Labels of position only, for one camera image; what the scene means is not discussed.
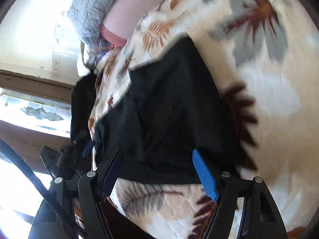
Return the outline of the black pants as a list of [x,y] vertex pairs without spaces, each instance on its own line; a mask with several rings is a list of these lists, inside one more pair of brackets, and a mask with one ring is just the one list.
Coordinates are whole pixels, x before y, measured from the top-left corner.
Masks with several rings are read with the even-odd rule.
[[119,177],[143,184],[199,183],[195,149],[217,171],[255,168],[191,38],[129,75],[129,89],[95,126],[96,164],[120,149]]

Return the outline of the black garment pile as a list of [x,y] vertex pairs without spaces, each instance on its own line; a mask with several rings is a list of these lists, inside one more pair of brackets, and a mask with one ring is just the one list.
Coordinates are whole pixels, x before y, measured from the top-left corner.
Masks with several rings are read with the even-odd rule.
[[70,143],[82,155],[91,136],[89,118],[96,100],[96,75],[90,73],[82,77],[71,92]]

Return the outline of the white cloth at headboard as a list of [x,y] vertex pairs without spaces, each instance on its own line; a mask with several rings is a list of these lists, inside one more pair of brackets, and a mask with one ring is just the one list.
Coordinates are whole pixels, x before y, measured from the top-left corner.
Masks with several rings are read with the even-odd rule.
[[77,73],[79,77],[88,75],[96,68],[96,55],[89,49],[87,44],[80,42],[80,53],[77,59]]

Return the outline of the pink maroon bed sheet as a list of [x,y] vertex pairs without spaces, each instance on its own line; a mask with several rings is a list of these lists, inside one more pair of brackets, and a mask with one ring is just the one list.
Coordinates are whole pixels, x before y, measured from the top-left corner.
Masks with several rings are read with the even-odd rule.
[[141,17],[164,0],[115,0],[100,28],[101,36],[113,46],[123,47]]

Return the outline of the cream leaf-pattern blanket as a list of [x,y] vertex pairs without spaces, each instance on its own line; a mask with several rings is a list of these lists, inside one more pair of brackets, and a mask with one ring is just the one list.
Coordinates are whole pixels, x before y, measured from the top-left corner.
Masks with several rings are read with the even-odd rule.
[[89,129],[130,86],[129,71],[188,34],[217,88],[245,83],[257,142],[244,148],[277,203],[289,238],[318,210],[318,0],[165,0],[139,21],[122,49],[98,66]]

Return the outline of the grey quilted pillow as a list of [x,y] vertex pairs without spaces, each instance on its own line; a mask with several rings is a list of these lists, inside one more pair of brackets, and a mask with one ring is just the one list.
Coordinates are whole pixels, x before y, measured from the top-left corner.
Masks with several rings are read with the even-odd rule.
[[73,0],[67,16],[71,20],[80,41],[96,50],[102,38],[100,26],[115,0]]

